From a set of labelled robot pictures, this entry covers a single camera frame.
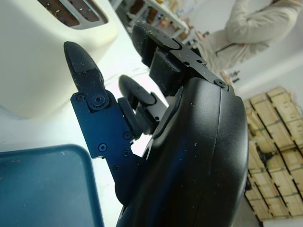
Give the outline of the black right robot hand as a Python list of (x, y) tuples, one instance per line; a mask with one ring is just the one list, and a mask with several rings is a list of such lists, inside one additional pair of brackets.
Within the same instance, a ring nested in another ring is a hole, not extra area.
[(232, 226), (249, 159), (242, 99), (199, 55), (151, 25), (136, 23), (132, 42), (169, 106), (126, 75), (116, 99), (90, 55), (63, 45), (90, 156), (106, 160), (123, 205), (117, 225)]

